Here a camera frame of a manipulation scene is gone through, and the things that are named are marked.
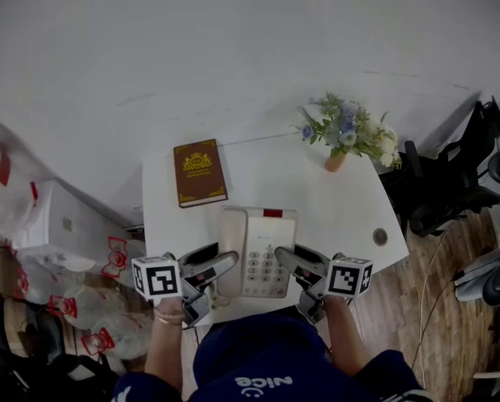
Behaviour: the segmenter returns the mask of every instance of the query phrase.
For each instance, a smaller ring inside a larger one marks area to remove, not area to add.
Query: blue shirt
[[[191,402],[394,400],[415,394],[430,400],[401,352],[388,350],[354,377],[336,369],[314,326],[303,320],[263,314],[229,322],[210,332],[193,362],[198,384]],[[116,402],[180,402],[180,393],[143,373],[124,375]]]

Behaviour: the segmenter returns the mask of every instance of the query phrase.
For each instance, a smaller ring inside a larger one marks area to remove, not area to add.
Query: telephone
[[[219,215],[218,253],[234,251],[239,260],[216,282],[221,296],[283,298],[290,273],[276,259],[278,247],[294,250],[295,210],[223,207]]]

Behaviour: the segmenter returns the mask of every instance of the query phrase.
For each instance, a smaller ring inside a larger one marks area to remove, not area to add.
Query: desk
[[[366,156],[349,155],[337,173],[323,167],[329,147],[302,142],[299,135],[270,137],[219,146],[229,201],[180,209],[173,155],[151,155],[143,162],[143,213],[147,255],[171,251],[180,257],[217,241],[222,206],[244,205],[298,211],[296,242],[328,257],[370,259],[374,272],[408,255],[391,204]],[[373,232],[388,241],[377,246]],[[301,288],[291,278],[283,299],[235,298],[211,311],[199,326],[270,312],[298,302]]]

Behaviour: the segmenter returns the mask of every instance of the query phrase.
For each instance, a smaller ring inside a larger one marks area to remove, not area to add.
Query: book cover
[[[224,201],[228,198],[216,140],[173,149],[179,207]]]

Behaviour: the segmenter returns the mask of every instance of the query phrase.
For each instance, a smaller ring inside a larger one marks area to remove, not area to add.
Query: vase
[[[340,167],[343,166],[344,160],[347,158],[346,153],[338,153],[334,157],[330,157],[326,160],[324,168],[326,168],[330,173],[335,173]]]

